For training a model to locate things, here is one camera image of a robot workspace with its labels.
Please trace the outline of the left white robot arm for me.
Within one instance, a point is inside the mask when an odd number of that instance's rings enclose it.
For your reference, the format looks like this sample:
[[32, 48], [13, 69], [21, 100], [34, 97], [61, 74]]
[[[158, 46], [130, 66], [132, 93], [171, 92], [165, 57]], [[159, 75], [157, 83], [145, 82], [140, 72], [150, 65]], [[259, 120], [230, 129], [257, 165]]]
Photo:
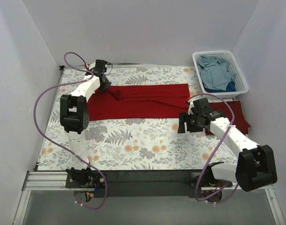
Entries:
[[84, 188], [94, 182], [85, 146], [85, 131], [89, 125], [88, 101], [97, 90], [104, 91], [110, 87], [111, 82], [105, 74], [108, 65], [105, 60], [96, 60], [89, 65], [83, 83], [60, 98], [60, 124], [73, 152], [72, 166], [66, 171], [71, 176], [70, 181]]

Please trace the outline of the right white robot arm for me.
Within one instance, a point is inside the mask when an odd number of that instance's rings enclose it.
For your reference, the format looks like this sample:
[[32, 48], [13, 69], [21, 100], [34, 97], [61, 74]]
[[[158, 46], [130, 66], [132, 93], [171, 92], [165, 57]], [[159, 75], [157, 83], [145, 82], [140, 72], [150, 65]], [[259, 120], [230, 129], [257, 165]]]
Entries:
[[226, 144], [235, 154], [237, 162], [232, 165], [207, 162], [197, 183], [203, 176], [209, 186], [222, 180], [236, 183], [246, 192], [272, 185], [277, 182], [274, 153], [269, 145], [259, 145], [245, 136], [221, 111], [211, 108], [207, 98], [190, 103], [188, 112], [179, 114], [178, 133], [201, 132], [208, 129]]

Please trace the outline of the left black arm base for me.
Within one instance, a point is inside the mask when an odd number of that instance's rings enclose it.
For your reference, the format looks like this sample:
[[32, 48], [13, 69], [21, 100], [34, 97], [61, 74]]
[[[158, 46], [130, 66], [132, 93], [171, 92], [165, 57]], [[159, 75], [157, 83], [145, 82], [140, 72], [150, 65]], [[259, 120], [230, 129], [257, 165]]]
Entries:
[[67, 175], [66, 188], [105, 188], [105, 178], [99, 173], [92, 173], [84, 176]]

